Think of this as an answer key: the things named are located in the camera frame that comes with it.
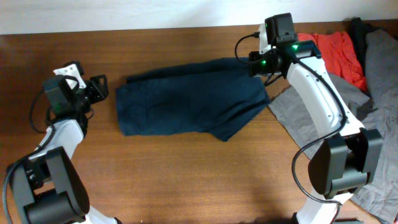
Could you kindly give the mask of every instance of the wooden table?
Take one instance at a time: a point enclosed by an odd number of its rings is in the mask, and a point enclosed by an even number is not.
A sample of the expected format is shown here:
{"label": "wooden table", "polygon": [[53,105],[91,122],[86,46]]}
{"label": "wooden table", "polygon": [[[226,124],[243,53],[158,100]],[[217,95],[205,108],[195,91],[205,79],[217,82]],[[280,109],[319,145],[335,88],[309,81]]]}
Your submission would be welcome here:
{"label": "wooden table", "polygon": [[[375,21],[397,32],[397,21]],[[341,22],[296,24],[298,32],[344,30]],[[34,150],[43,135],[28,123],[29,106],[41,83],[65,62],[79,60],[84,78],[106,74],[110,94],[94,105],[88,134],[72,162],[90,203],[124,223],[251,223],[290,218],[305,196],[296,187],[290,163],[298,150],[268,110],[228,142],[210,134],[129,136],[118,128],[115,89],[124,78],[154,68],[232,57],[236,41],[257,26],[192,29],[119,30],[0,36],[0,178],[6,165]],[[239,54],[257,49],[257,40]],[[278,81],[267,91],[275,97],[288,86]],[[44,117],[45,100],[34,113]],[[298,176],[309,189],[308,159]],[[8,201],[18,220],[11,191]],[[352,202],[340,218],[377,221]]]}

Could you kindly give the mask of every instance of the black cloth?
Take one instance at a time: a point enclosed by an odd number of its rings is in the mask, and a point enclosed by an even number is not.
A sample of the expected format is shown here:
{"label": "black cloth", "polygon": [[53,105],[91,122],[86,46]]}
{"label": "black cloth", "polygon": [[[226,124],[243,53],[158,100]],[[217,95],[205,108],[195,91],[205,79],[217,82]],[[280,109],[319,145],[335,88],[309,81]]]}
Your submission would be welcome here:
{"label": "black cloth", "polygon": [[378,30],[370,24],[365,24],[361,18],[355,18],[351,21],[348,28],[348,35],[353,41],[356,58],[360,62],[363,72],[365,73],[365,59],[366,59],[366,34]]}
{"label": "black cloth", "polygon": [[268,104],[261,79],[234,58],[154,70],[116,90],[126,136],[196,131],[227,141]]}

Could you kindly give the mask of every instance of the wood grain surface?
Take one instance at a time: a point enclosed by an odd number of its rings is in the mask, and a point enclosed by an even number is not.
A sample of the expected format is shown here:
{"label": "wood grain surface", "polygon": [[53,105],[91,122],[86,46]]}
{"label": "wood grain surface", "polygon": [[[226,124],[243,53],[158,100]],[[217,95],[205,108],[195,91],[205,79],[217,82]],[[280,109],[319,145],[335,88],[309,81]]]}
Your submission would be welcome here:
{"label": "wood grain surface", "polygon": [[[373,21],[398,34],[397,21]],[[298,32],[344,30],[341,22],[296,24]],[[127,76],[154,68],[232,57],[236,41],[257,26],[120,30],[0,36],[0,178],[6,166],[34,150],[43,135],[34,133],[28,111],[42,82],[65,62],[79,60],[84,78],[106,74],[110,94],[94,105],[88,134],[72,162],[92,206],[124,223],[252,223],[290,218],[305,196],[290,173],[298,150],[274,115],[265,109],[228,142],[210,134],[129,136],[118,128],[115,89]],[[257,49],[257,40],[239,54]],[[267,91],[277,96],[280,80]],[[34,119],[42,124],[42,98]],[[308,159],[299,159],[300,180],[308,189]],[[19,222],[12,200],[13,219]],[[340,218],[377,221],[352,202]],[[4,223],[1,212],[0,222]]]}

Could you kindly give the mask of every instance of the wooden tabletop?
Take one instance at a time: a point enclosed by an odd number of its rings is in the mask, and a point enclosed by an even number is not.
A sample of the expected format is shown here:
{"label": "wooden tabletop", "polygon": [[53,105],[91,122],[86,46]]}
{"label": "wooden tabletop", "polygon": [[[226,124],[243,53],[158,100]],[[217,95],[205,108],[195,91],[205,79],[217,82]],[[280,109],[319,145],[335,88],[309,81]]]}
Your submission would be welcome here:
{"label": "wooden tabletop", "polygon": [[[375,21],[397,32],[397,21]],[[296,24],[297,32],[344,30],[341,22]],[[228,142],[210,134],[129,136],[119,130],[115,89],[125,77],[154,68],[232,57],[236,41],[257,26],[119,30],[0,36],[0,178],[6,166],[34,150],[43,138],[30,129],[28,112],[52,70],[79,60],[83,78],[106,74],[109,97],[95,104],[88,134],[72,162],[92,206],[124,223],[251,223],[290,218],[305,196],[295,185],[291,160],[298,150],[274,115],[265,109]],[[244,56],[257,40],[239,46]],[[288,86],[280,80],[271,97]],[[34,119],[44,119],[44,98]],[[300,180],[309,189],[308,159],[299,159]],[[8,193],[13,219],[17,212]],[[377,221],[352,202],[340,218]]]}

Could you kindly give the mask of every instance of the gray cloth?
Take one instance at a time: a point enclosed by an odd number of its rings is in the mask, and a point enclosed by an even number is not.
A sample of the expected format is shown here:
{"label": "gray cloth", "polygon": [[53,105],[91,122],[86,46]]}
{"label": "gray cloth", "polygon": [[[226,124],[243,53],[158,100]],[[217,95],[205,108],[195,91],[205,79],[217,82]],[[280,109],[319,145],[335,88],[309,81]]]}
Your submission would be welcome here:
{"label": "gray cloth", "polygon": [[[384,138],[373,183],[362,188],[352,201],[391,223],[398,213],[398,42],[382,30],[368,34],[366,41],[366,77],[373,107],[377,110],[365,117],[369,98],[345,80],[334,75],[330,78],[350,110],[357,117],[364,118],[365,127],[377,128]],[[269,108],[299,147],[318,137],[315,125],[294,88],[283,92]],[[319,145],[307,150],[306,155],[312,158]]]}

